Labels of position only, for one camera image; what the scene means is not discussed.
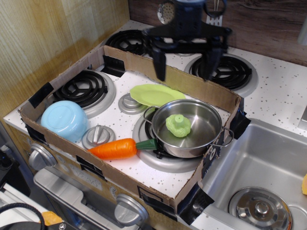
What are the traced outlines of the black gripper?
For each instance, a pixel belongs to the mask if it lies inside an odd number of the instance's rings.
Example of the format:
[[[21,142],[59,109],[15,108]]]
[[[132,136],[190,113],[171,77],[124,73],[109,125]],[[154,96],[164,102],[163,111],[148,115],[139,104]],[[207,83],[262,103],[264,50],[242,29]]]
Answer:
[[[202,54],[201,76],[205,81],[212,80],[232,30],[203,22],[202,13],[202,7],[175,7],[169,23],[143,30],[144,45],[159,80],[165,81],[165,54],[175,53]]]

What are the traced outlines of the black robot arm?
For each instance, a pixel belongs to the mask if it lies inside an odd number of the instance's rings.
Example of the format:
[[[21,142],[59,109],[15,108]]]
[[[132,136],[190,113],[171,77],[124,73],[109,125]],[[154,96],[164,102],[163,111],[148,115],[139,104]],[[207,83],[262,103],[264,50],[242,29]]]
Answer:
[[[174,1],[173,19],[164,25],[142,31],[144,46],[150,57],[156,76],[164,81],[167,53],[201,54],[201,78],[210,81],[220,58],[227,51],[228,36],[232,30],[207,24],[202,21],[203,13],[216,18],[224,11],[208,11],[204,0]]]

